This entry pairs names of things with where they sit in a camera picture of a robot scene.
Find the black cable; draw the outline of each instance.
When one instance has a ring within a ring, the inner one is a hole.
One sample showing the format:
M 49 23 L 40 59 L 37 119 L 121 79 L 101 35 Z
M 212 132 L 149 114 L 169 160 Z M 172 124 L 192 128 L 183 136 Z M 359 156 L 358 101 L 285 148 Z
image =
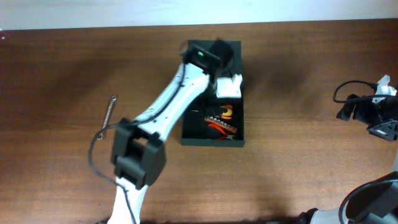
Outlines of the black cable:
M 377 84 L 375 84 L 375 83 L 369 83 L 369 82 L 365 82 L 365 81 L 361 81 L 361 80 L 351 80 L 351 81 L 348 81 L 348 82 L 344 82 L 343 84 L 341 84 L 340 86 L 338 86 L 336 88 L 335 92 L 333 93 L 333 101 L 334 102 L 336 102 L 336 103 L 357 103 L 357 102 L 360 102 L 360 101 L 371 100 L 373 98 L 379 98 L 379 97 L 384 97 L 384 98 L 396 97 L 396 96 L 391 96 L 391 95 L 380 94 L 380 95 L 362 96 L 362 97 L 351 99 L 351 100 L 336 100 L 336 95 L 337 95 L 338 90 L 341 87 L 343 87 L 343 86 L 345 86 L 347 84 L 350 84 L 350 83 L 366 84 L 366 85 L 370 86 L 372 89 L 377 90 Z
M 183 62 L 183 66 L 182 66 L 182 77 L 180 82 L 178 83 L 178 88 L 175 90 L 175 92 L 173 93 L 173 95 L 170 97 L 170 99 L 168 100 L 168 102 L 166 102 L 165 105 L 163 105 L 162 109 L 159 110 L 156 114 L 154 114 L 153 116 L 151 116 L 148 119 L 145 119 L 143 121 L 133 121 L 132 123 L 135 125 L 139 125 L 139 124 L 145 124 L 148 122 L 151 122 L 153 120 L 155 120 L 161 113 L 163 113 L 163 111 L 168 107 L 168 105 L 173 101 L 174 97 L 177 95 L 178 91 L 181 89 L 181 87 L 183 86 L 183 82 L 184 82 L 184 78 L 185 78 L 185 63 Z
M 129 196 L 128 196 L 128 190 L 126 189 L 125 186 L 123 186 L 122 184 L 117 183 L 115 180 L 113 180 L 112 178 L 106 176 L 105 174 L 101 173 L 95 166 L 93 163 L 93 148 L 95 145 L 95 141 L 97 141 L 97 139 L 99 138 L 99 136 L 101 134 L 104 134 L 107 130 L 111 129 L 111 128 L 115 128 L 118 124 L 111 124 L 106 126 L 105 128 L 103 128 L 101 131 L 99 131 L 93 138 L 93 140 L 91 140 L 91 144 L 90 144 L 90 149 L 88 150 L 88 163 L 90 165 L 90 168 L 94 171 L 94 173 L 96 175 L 98 175 L 99 177 L 101 177 L 102 179 L 106 180 L 107 182 L 114 184 L 117 187 L 120 187 L 123 189 L 123 193 L 124 193 L 124 198 L 126 199 L 126 204 L 127 204 L 127 208 L 129 209 L 130 212 L 130 216 L 131 216 L 131 220 L 133 224 L 137 224 L 136 223 L 136 218 L 134 217 L 134 214 L 132 212 L 131 206 L 130 206 L 130 202 L 129 202 Z
M 347 205 L 348 201 L 353 198 L 355 195 L 357 195 L 360 191 L 364 190 L 364 189 L 368 189 L 370 187 L 374 187 L 377 185 L 381 185 L 381 184 L 388 184 L 388 183 L 393 183 L 393 182 L 398 182 L 398 179 L 391 179 L 391 180 L 375 180 L 375 181 L 371 181 L 368 182 L 366 184 L 363 184 L 359 187 L 357 187 L 355 190 L 353 190 L 351 193 L 349 193 L 347 195 L 346 198 L 344 198 L 343 202 L 341 203 L 339 209 L 338 209 L 338 219 L 340 221 L 340 224 L 345 224 L 344 220 L 343 220 L 343 210 L 345 208 L 345 206 Z

